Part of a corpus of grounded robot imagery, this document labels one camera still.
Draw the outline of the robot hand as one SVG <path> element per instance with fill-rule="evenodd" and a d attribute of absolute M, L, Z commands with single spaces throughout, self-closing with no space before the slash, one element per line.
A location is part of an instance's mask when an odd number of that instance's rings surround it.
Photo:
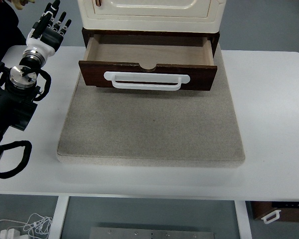
<path fill-rule="evenodd" d="M 28 34 L 25 54 L 28 52 L 33 53 L 44 61 L 57 52 L 71 24 L 70 19 L 63 23 L 66 12 L 62 12 L 58 20 L 55 19 L 59 11 L 59 5 L 59 0 L 48 3 L 42 16 Z"/>

